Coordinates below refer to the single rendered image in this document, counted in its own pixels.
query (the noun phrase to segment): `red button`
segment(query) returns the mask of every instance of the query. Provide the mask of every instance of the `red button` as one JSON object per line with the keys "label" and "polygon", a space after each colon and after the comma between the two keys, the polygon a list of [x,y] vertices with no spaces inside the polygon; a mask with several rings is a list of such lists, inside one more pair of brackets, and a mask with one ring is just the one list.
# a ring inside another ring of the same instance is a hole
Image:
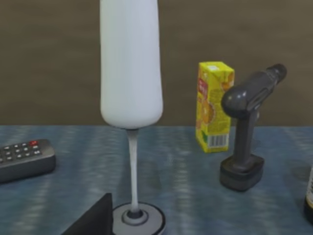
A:
{"label": "red button", "polygon": [[33,146],[33,145],[37,145],[38,144],[38,142],[37,141],[31,141],[31,142],[29,142],[29,145],[31,145],[31,146]]}

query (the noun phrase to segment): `yellow juice carton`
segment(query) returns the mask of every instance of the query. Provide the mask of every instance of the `yellow juice carton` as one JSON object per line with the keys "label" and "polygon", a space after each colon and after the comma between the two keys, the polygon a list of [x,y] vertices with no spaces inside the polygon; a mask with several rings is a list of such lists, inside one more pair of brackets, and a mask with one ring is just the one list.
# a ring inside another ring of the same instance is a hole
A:
{"label": "yellow juice carton", "polygon": [[223,62],[201,62],[198,73],[196,138],[206,153],[228,150],[230,117],[222,107],[235,71]]}

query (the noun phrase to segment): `round lamp base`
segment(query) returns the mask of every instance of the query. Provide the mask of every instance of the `round lamp base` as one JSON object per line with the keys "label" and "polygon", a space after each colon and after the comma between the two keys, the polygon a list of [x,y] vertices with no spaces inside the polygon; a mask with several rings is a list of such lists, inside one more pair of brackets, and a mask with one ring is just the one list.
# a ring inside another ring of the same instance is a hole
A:
{"label": "round lamp base", "polygon": [[161,235],[165,230],[165,215],[156,206],[139,203],[139,212],[130,211],[131,204],[123,204],[113,211],[114,235]]}

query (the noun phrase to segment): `blue wooden surface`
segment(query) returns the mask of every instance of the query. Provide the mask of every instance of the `blue wooden surface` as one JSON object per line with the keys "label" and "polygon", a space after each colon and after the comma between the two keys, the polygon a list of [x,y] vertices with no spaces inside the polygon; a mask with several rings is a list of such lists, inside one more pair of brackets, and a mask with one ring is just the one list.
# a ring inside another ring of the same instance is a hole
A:
{"label": "blue wooden surface", "polygon": [[[167,216],[168,235],[312,235],[302,215],[313,163],[313,128],[258,127],[253,153],[266,159],[261,182],[245,193],[223,188],[220,161],[232,152],[205,154],[193,127],[140,131],[141,201]],[[0,145],[49,139],[54,173],[0,186],[1,235],[58,235],[106,192],[128,202],[126,134],[106,126],[0,126]]]}

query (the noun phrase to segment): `black cordless drill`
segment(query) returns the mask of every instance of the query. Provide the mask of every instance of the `black cordless drill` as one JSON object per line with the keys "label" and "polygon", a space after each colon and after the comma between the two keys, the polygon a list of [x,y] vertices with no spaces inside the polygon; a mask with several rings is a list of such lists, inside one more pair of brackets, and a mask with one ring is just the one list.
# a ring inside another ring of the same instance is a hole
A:
{"label": "black cordless drill", "polygon": [[246,191],[261,180],[264,159],[250,152],[253,128],[263,101],[286,75],[286,67],[277,64],[253,73],[224,94],[221,103],[224,112],[237,119],[234,153],[221,162],[220,182],[225,187]]}

